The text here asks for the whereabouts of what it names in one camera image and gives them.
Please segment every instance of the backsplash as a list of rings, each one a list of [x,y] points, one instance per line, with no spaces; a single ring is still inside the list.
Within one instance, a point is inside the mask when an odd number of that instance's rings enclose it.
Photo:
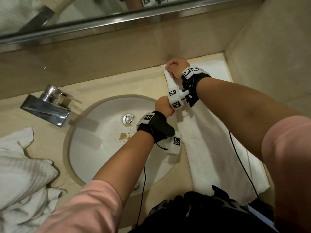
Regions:
[[[224,51],[260,4],[0,54],[0,99]]]
[[[266,0],[226,48],[235,82],[311,118],[311,0]]]

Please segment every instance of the faucet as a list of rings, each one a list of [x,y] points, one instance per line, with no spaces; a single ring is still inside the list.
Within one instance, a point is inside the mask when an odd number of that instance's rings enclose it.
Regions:
[[[48,85],[39,98],[29,94],[20,108],[49,123],[62,127],[71,110],[57,104],[61,96],[67,97],[68,94]]]

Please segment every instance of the pink sleeve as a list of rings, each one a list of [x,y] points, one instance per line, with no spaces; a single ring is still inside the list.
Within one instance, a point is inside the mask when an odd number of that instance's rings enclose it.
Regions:
[[[283,119],[262,141],[262,157],[275,185],[275,215],[311,229],[311,120]]]
[[[50,215],[36,233],[116,232],[122,202],[107,182],[93,180],[59,210]]]

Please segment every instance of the fist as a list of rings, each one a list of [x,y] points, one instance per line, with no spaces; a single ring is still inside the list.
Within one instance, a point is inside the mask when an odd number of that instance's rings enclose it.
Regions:
[[[169,104],[168,96],[162,96],[155,102],[155,110],[164,114],[166,118],[172,116],[174,113],[174,110]]]
[[[190,67],[190,64],[185,59],[173,58],[167,62],[165,69],[169,71],[171,77],[180,79],[185,68]]]

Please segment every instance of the chrome drain stopper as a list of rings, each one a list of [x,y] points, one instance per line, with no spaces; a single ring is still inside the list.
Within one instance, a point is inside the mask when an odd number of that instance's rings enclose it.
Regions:
[[[135,116],[133,114],[126,114],[123,117],[123,124],[127,125],[129,124],[130,126],[132,126],[135,123]]]

